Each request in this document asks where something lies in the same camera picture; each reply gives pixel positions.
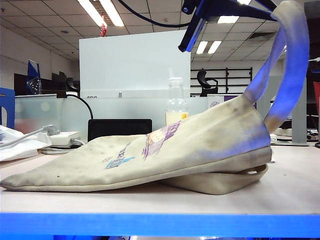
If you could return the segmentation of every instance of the white cable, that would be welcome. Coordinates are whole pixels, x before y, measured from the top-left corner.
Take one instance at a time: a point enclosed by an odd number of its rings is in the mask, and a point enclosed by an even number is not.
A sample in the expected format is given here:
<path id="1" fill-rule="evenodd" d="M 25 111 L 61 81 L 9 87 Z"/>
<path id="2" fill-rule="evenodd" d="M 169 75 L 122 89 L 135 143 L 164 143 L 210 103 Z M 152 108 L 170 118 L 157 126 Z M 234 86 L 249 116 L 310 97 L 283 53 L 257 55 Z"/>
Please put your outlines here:
<path id="1" fill-rule="evenodd" d="M 309 62 L 312 62 L 312 61 L 320 62 L 320 57 L 317 57 L 317 58 L 314 58 L 314 59 L 310 59 L 310 60 L 309 60 Z"/>
<path id="2" fill-rule="evenodd" d="M 42 153 L 47 155 L 60 155 L 70 153 L 70 151 L 42 151 Z"/>
<path id="3" fill-rule="evenodd" d="M 53 151 L 53 152 L 71 152 L 74 150 L 74 148 L 72 149 L 60 149 L 60 148 L 52 148 L 52 147 L 44 147 L 44 148 L 40 148 L 40 151 Z"/>
<path id="4" fill-rule="evenodd" d="M 81 140 L 76 139 L 76 138 L 72 138 L 71 142 L 77 143 L 77 144 L 80 144 L 80 145 L 86 145 L 86 143 L 84 141 L 81 141 Z"/>
<path id="5" fill-rule="evenodd" d="M 37 133 L 40 133 L 42 131 L 48 132 L 48 135 L 55 135 L 55 134 L 59 134 L 60 133 L 60 131 L 57 129 L 56 126 L 54 126 L 54 125 L 46 125 L 46 126 L 43 126 L 42 128 L 40 128 L 38 130 L 35 130 L 35 131 L 30 132 L 30 133 L 24 134 L 22 137 L 19 137 L 16 140 L 0 144 L 0 148 L 4 148 L 4 147 L 10 146 L 12 144 L 15 144 L 15 143 L 27 138 L 27 137 L 30 137 L 30 136 L 32 136 L 34 134 L 37 134 Z"/>

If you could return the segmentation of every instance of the red object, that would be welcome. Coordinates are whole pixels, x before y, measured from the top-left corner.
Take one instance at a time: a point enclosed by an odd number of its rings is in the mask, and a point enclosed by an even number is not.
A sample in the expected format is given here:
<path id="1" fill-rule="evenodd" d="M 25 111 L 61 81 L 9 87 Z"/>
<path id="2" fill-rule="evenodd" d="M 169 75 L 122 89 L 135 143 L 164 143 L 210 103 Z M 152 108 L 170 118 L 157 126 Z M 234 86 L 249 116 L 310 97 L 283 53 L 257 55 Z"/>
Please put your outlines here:
<path id="1" fill-rule="evenodd" d="M 105 37 L 106 34 L 107 34 L 107 26 L 105 26 L 104 24 L 102 24 L 102 27 L 101 27 L 101 31 L 100 31 L 100 37 Z"/>
<path id="2" fill-rule="evenodd" d="M 313 87 L 314 87 L 314 95 L 315 95 L 315 102 L 316 102 L 316 110 L 319 113 L 319 99 L 320 99 L 320 82 L 313 82 Z"/>

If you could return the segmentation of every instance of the black cable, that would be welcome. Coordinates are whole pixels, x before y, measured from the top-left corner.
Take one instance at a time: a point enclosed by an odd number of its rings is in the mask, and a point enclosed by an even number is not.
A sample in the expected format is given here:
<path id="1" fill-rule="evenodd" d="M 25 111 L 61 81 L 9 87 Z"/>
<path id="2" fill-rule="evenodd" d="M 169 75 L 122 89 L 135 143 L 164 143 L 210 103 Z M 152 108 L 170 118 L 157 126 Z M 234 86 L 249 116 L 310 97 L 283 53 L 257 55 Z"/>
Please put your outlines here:
<path id="1" fill-rule="evenodd" d="M 158 25 L 160 27 L 165 27 L 165 28 L 182 28 L 182 27 L 186 27 L 189 25 L 190 22 L 187 23 L 183 23 L 183 24 L 164 24 L 164 23 L 160 23 L 157 21 L 153 21 L 150 18 L 147 18 L 139 13 L 137 13 L 135 10 L 133 10 L 131 7 L 129 7 L 124 1 L 122 0 L 118 0 L 126 9 L 128 9 L 131 13 L 133 13 L 134 15 L 136 15 L 137 17 L 146 20 L 149 23 L 152 23 L 154 25 Z"/>
<path id="2" fill-rule="evenodd" d="M 83 100 L 81 97 L 79 97 L 77 95 L 67 94 L 66 96 L 67 97 L 75 97 L 75 98 L 79 99 L 80 101 L 82 101 L 87 106 L 87 108 L 89 109 L 91 119 L 94 119 L 94 115 L 92 113 L 91 107 L 89 106 L 89 104 L 85 100 Z"/>

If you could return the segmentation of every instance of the drop ceiling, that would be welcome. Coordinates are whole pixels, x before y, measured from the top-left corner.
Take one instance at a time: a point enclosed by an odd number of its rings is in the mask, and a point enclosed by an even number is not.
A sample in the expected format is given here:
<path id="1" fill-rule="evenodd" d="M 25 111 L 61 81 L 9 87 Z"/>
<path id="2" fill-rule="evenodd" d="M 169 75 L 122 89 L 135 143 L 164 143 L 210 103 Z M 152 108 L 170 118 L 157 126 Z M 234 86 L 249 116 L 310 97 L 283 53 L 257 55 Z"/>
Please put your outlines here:
<path id="1" fill-rule="evenodd" d="M 144 21 L 112 1 L 125 26 L 114 26 L 107 19 L 107 36 L 175 31 Z M 154 21 L 182 24 L 191 15 L 181 13 L 183 0 L 125 0 L 135 11 Z M 89 17 L 77 0 L 1 0 L 1 25 L 17 34 L 72 60 L 79 60 L 79 39 L 95 38 L 100 28 Z M 252 6 L 261 8 L 254 0 Z M 276 22 L 240 17 L 236 23 L 206 23 L 191 52 L 192 62 L 265 60 L 273 38 L 249 40 L 252 33 L 276 32 Z M 222 41 L 214 54 L 196 54 L 200 41 Z"/>

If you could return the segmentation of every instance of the blue table edge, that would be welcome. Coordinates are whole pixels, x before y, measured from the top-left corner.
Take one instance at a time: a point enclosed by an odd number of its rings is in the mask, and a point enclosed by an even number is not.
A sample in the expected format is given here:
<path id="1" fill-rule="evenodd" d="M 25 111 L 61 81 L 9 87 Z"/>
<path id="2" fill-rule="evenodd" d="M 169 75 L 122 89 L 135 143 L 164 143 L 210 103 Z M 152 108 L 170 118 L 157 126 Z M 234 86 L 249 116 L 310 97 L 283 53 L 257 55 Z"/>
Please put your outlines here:
<path id="1" fill-rule="evenodd" d="M 320 214 L 0 213 L 0 233 L 319 238 Z"/>

